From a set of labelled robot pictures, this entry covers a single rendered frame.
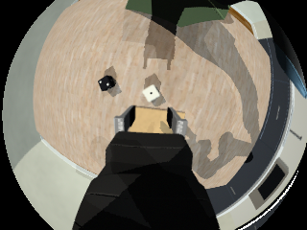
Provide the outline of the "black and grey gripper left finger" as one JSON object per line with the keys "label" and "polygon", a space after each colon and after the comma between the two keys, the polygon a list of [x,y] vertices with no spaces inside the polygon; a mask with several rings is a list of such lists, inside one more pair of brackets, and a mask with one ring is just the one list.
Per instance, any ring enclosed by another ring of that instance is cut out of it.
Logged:
{"label": "black and grey gripper left finger", "polygon": [[115,134],[119,131],[128,131],[135,120],[135,105],[131,105],[121,116],[113,118]]}

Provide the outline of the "black die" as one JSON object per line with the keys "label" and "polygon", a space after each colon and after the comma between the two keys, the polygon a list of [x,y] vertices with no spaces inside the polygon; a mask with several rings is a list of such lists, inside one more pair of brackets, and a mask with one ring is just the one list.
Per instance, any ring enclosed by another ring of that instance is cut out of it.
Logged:
{"label": "black die", "polygon": [[102,91],[107,91],[108,89],[115,86],[112,76],[105,76],[98,80],[98,83]]}

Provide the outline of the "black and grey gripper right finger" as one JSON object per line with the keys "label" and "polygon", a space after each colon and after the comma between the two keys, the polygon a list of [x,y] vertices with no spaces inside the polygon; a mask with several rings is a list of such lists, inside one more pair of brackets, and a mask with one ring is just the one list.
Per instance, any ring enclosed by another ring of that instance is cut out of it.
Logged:
{"label": "black and grey gripper right finger", "polygon": [[168,107],[167,110],[167,123],[173,133],[181,134],[185,138],[188,121],[181,119],[172,107]]}

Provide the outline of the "tan flat mat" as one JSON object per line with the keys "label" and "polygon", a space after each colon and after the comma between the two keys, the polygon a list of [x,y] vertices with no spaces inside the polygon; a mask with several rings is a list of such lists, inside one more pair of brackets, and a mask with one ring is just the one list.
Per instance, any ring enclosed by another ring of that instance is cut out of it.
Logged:
{"label": "tan flat mat", "polygon": [[132,132],[173,133],[167,123],[167,110],[136,107]]}

